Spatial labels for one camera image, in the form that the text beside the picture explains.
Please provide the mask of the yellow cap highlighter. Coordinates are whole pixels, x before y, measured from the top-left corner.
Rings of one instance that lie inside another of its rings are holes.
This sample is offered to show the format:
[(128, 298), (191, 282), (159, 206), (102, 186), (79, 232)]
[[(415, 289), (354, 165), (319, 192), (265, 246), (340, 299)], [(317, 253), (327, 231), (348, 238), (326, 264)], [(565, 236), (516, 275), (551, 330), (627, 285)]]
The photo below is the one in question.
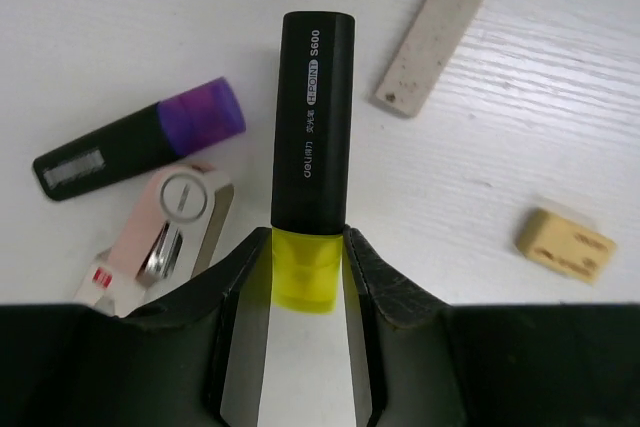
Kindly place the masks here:
[(355, 20), (339, 12), (283, 18), (273, 151), (273, 299), (333, 310), (341, 267), (352, 120)]

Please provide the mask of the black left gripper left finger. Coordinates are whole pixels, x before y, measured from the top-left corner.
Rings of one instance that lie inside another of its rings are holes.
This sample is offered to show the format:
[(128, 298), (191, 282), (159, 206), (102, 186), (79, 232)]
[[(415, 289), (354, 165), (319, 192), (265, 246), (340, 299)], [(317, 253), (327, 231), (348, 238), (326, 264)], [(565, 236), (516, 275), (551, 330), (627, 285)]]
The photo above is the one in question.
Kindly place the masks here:
[(254, 426), (271, 232), (119, 318), (80, 304), (1, 309), (5, 426)]

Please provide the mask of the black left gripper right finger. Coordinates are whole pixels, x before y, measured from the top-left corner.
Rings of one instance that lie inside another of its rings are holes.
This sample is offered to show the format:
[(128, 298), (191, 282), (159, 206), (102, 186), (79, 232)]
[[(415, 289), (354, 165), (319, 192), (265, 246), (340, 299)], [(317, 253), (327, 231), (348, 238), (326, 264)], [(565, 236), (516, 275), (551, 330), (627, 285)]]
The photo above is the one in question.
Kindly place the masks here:
[(639, 307), (445, 303), (344, 232), (360, 426), (635, 426)]

